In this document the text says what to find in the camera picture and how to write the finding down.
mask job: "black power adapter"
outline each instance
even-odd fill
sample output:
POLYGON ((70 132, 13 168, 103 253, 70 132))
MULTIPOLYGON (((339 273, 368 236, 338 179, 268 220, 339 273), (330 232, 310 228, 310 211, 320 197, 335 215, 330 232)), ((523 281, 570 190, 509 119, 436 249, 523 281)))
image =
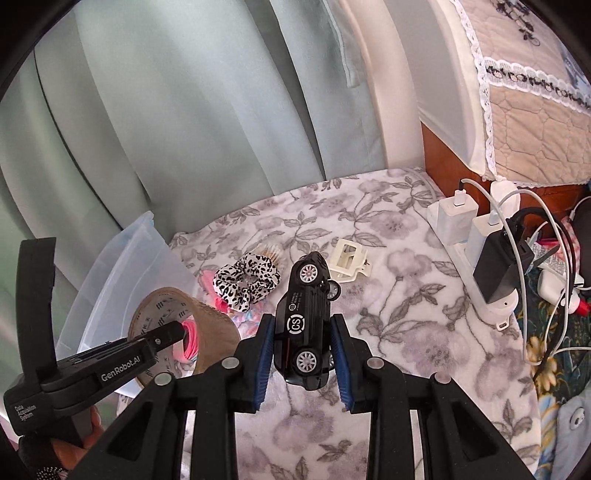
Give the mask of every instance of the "black power adapter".
MULTIPOLYGON (((515 224, 511 227, 514 231, 519 230, 515 224)), ((517 250, 525 272, 534 260, 534 253, 526 241, 521 239, 521 233, 521 231, 516 232, 513 236, 519 238, 516 241, 517 250)), ((486 237, 473 276, 487 303, 500 300, 519 287, 517 261, 504 229, 486 237)))

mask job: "cardboard tube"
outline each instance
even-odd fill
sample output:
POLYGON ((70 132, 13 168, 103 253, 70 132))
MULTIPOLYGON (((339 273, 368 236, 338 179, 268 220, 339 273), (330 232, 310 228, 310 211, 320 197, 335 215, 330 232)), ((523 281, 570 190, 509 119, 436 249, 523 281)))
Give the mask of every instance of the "cardboard tube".
MULTIPOLYGON (((193 375, 201 374, 211 365, 234 354, 240 334, 227 315, 177 288, 159 288, 143 299, 129 325, 128 339, 173 320, 182 322, 191 315, 195 319, 199 338, 199 354, 193 375)), ((174 370, 173 346, 159 352, 156 365, 139 374, 137 380, 143 387, 161 372, 178 376, 174 370)))

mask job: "scrunchie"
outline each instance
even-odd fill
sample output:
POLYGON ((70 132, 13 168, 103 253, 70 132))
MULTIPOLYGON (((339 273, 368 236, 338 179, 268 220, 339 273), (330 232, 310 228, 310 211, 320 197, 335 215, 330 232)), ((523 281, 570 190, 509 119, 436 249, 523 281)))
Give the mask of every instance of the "scrunchie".
POLYGON ((220 268, 213 277, 213 289, 231 309, 246 312, 279 285, 281 275, 270 258, 245 254, 233 265, 220 268))

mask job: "pink cord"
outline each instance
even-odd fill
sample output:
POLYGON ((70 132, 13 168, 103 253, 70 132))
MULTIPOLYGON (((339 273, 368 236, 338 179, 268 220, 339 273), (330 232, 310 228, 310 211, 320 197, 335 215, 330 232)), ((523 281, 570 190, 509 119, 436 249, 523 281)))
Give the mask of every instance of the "pink cord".
POLYGON ((186 333, 187 347, 184 347, 183 342, 177 342, 173 345, 173 357, 175 360, 183 363, 190 364, 197 358, 199 351, 199 336, 197 334, 197 325, 193 316, 188 317, 186 320, 181 322, 186 333))

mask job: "wooden headboard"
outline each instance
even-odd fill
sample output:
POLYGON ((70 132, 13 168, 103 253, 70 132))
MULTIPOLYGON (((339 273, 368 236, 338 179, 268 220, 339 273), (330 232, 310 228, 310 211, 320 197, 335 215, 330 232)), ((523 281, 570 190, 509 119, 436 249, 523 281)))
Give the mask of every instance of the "wooden headboard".
MULTIPOLYGON (((481 177, 468 169, 464 163, 452 152, 437 135, 421 124, 423 129, 423 145, 425 149, 425 169, 428 175, 437 183, 446 197, 453 195, 460 179, 470 178, 480 183, 488 192, 491 183, 483 181, 481 177)), ((548 206, 552 213, 562 218, 576 203, 586 194, 584 185, 564 185, 560 187, 539 187, 532 189, 548 206)), ((479 205, 478 215, 488 213, 489 203, 484 195, 472 185, 466 185, 466 191, 479 205)), ((529 195, 521 195, 521 206, 538 206, 538 203, 529 195)), ((537 218, 528 218, 528 227, 534 227, 541 222, 537 218)))

